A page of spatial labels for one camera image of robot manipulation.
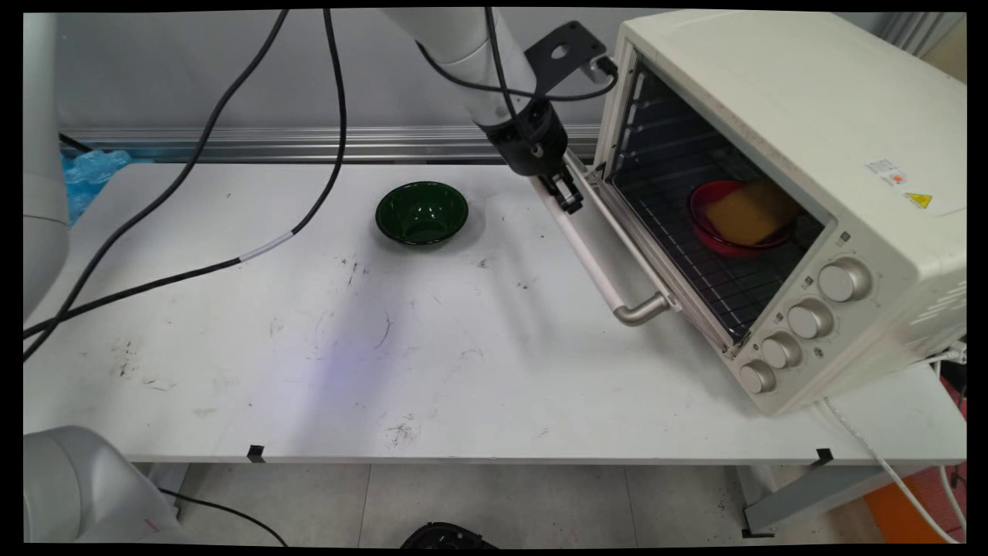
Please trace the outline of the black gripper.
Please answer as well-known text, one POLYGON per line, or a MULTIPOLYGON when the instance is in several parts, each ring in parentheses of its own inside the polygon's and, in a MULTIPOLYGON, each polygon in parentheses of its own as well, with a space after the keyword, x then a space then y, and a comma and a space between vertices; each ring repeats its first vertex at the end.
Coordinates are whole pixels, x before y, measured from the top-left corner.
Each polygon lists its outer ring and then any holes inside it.
POLYGON ((485 134, 515 173, 539 176, 541 187, 562 211, 582 208, 584 197, 563 164, 568 134, 551 102, 533 100, 515 119, 486 126, 485 134))

